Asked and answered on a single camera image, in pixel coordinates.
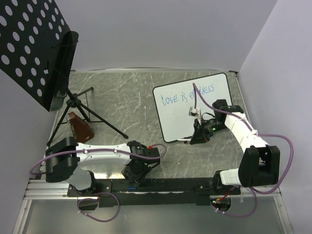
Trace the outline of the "white whiteboard marker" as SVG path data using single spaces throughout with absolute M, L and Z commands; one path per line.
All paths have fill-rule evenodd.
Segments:
M 181 139 L 177 139 L 176 141 L 181 141 L 181 142 L 190 142 L 191 139 L 190 138 L 181 138 Z

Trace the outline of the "white whiteboard with black frame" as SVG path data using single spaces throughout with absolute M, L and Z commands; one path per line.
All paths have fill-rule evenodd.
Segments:
M 208 104 L 212 105 L 218 99 L 225 99 L 228 104 L 232 104 L 225 73 L 155 87 L 153 96 L 156 111 L 163 139 L 167 143 L 193 135 L 195 117 L 189 115 L 189 109 L 194 107 L 195 100 L 197 108 L 203 113 L 213 113 L 200 97 L 195 96 L 193 84 Z

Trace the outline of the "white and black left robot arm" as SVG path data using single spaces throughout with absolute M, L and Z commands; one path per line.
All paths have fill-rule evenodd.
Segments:
M 94 173 L 84 170 L 85 166 L 123 165 L 123 177 L 139 184 L 162 158 L 158 148 L 148 148 L 135 140 L 113 146 L 96 146 L 77 143 L 73 137 L 66 137 L 49 147 L 46 156 L 46 182 L 66 181 L 86 196 L 94 194 L 97 187 Z

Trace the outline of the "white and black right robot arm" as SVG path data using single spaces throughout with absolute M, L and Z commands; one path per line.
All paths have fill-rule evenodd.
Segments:
M 243 151 L 238 168 L 216 171 L 213 177 L 214 191 L 224 194 L 232 186 L 277 184 L 280 163 L 278 147 L 270 146 L 257 135 L 240 106 L 228 105 L 226 100 L 218 99 L 213 103 L 213 111 L 214 117 L 204 120 L 199 108 L 190 108 L 189 115 L 195 117 L 195 131 L 190 144 L 206 143 L 216 132 L 229 129 Z

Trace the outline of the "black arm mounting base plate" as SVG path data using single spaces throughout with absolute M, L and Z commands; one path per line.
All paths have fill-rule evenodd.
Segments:
M 96 179 L 92 192 L 78 192 L 70 185 L 68 197 L 99 198 L 99 207 L 113 207 L 116 201 L 107 193 L 114 194 L 121 205 L 195 204 L 209 206 L 212 198 L 223 197 L 231 186 L 214 182 L 211 177 L 195 178 L 147 178 L 137 188 L 125 179 Z

